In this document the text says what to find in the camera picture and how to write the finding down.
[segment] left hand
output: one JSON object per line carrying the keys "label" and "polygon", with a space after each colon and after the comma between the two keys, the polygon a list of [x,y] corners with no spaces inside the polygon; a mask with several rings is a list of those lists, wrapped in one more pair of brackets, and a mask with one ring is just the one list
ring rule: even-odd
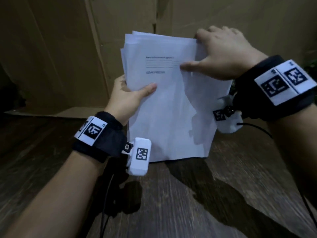
{"label": "left hand", "polygon": [[137,111],[141,100],[156,91],[157,84],[151,83],[139,91],[131,91],[125,81],[125,76],[114,81],[113,91],[105,112],[113,115],[123,126]]}

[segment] wooden floor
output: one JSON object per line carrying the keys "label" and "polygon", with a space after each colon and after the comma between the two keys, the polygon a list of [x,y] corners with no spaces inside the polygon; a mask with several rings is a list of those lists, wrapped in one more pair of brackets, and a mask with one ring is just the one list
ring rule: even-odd
{"label": "wooden floor", "polygon": [[[67,159],[83,120],[9,115],[0,119],[2,237]],[[251,122],[265,126],[259,120]],[[78,237],[99,237],[112,174],[107,238],[317,237],[272,140],[255,128],[217,133],[206,159],[150,164],[145,177],[128,176],[124,167],[124,158],[108,161]]]}

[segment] white paper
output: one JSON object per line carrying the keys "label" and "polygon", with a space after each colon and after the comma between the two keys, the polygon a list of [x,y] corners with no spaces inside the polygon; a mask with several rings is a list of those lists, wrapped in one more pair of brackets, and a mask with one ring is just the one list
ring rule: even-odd
{"label": "white paper", "polygon": [[128,140],[150,139],[150,162],[207,157],[216,132],[213,101],[228,94],[231,81],[180,70],[181,63],[206,57],[203,46],[196,39],[133,32],[121,53],[130,89],[158,85],[130,118]]}

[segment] fingernail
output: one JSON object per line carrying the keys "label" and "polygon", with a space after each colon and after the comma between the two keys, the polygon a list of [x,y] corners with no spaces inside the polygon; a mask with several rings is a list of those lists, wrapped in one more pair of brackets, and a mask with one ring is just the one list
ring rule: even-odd
{"label": "fingernail", "polygon": [[150,83],[151,91],[154,92],[156,90],[157,86],[158,85],[156,83],[154,83],[154,82]]}

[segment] right hand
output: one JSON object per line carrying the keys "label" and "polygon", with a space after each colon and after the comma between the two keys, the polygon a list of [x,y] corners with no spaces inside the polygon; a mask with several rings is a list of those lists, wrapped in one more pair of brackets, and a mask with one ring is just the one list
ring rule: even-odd
{"label": "right hand", "polygon": [[208,31],[199,29],[197,39],[208,51],[201,61],[190,61],[180,65],[189,72],[200,72],[219,80],[236,79],[244,72],[267,58],[249,44],[243,34],[234,28],[222,29],[211,26]]}

